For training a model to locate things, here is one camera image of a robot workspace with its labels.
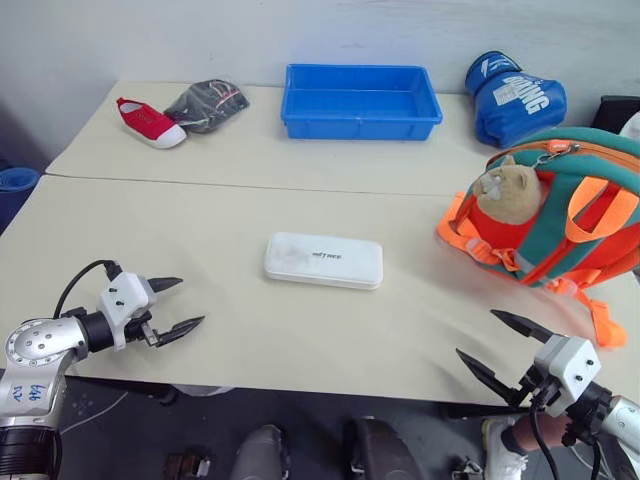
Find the orange strap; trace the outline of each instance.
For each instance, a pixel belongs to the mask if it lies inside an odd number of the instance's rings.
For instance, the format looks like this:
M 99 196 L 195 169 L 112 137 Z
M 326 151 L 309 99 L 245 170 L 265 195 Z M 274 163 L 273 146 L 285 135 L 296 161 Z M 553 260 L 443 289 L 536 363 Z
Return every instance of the orange strap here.
M 563 277 L 547 284 L 547 288 L 555 293 L 570 295 L 589 309 L 599 346 L 622 347 L 627 343 L 627 333 L 622 326 L 611 321 L 609 306 L 606 303 L 587 297 L 573 281 Z
M 565 234 L 574 243 L 584 243 L 607 237 L 620 230 L 629 220 L 636 207 L 638 197 L 633 193 L 620 189 L 603 213 L 591 232 L 580 228 L 576 217 L 607 188 L 609 182 L 602 178 L 585 177 L 569 201 Z
M 438 224 L 438 235 L 452 247 L 469 254 L 477 262 L 485 265 L 502 263 L 510 272 L 520 270 L 515 261 L 515 250 L 513 248 L 492 248 L 489 243 L 480 238 L 478 230 L 468 218 L 459 219 L 457 228 L 454 227 L 456 215 L 463 200 L 464 194 L 456 193 L 449 209 Z

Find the backpack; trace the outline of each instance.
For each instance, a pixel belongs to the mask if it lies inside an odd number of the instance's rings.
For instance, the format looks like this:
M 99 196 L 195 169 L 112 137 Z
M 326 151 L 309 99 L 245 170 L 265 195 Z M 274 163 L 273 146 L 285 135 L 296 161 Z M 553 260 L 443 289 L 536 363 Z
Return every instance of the backpack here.
M 457 194 L 438 234 L 481 266 L 530 287 L 572 295 L 591 311 L 600 346 L 626 342 L 606 303 L 583 289 L 640 265 L 640 143 L 603 130 L 559 128 L 530 137 L 493 158 L 533 166 L 548 189 L 522 225 L 499 223 Z

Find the red shoe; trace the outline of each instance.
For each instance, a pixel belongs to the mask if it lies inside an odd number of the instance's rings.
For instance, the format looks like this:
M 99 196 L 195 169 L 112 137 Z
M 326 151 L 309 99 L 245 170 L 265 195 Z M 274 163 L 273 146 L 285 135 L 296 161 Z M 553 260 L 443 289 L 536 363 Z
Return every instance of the red shoe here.
M 155 148 L 171 148 L 178 145 L 187 134 L 166 115 L 154 110 L 146 103 L 120 97 L 118 111 L 127 127 L 140 140 Z

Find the white case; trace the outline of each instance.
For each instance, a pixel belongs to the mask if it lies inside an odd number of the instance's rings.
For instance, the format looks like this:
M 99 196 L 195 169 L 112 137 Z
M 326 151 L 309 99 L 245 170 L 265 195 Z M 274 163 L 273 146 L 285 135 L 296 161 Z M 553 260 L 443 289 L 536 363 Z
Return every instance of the white case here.
M 382 247 L 366 240 L 275 233 L 264 262 L 277 280 L 373 290 L 382 282 Z

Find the white table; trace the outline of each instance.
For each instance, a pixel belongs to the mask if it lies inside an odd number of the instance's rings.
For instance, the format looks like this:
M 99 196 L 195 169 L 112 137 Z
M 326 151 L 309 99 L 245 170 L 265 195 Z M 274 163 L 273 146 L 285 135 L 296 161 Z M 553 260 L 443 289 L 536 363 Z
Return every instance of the white table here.
M 113 258 L 129 271 L 185 279 L 155 307 L 156 328 L 207 317 L 174 344 L 101 352 L 72 373 L 501 405 L 454 348 L 514 384 L 540 344 L 502 325 L 489 308 L 588 338 L 591 321 L 574 300 L 503 280 L 440 242 L 434 230 L 448 203 L 439 196 L 46 176 L 0 237 L 0 337 L 25 319 L 50 315 L 86 263 Z M 378 241 L 384 282 L 363 292 L 269 280 L 262 260 L 276 231 Z M 102 273 L 90 274 L 67 307 L 91 307 L 104 285 Z M 635 401 L 639 293 L 632 275 L 592 289 L 630 338 L 622 349 L 600 352 L 598 381 Z
M 280 120 L 281 88 L 246 87 L 251 106 L 218 132 L 191 134 L 159 151 L 131 136 L 120 96 L 162 110 L 186 84 L 118 83 L 47 173 L 209 185 L 452 195 L 482 173 L 497 150 L 473 133 L 465 95 L 438 95 L 444 121 L 426 142 L 291 140 Z

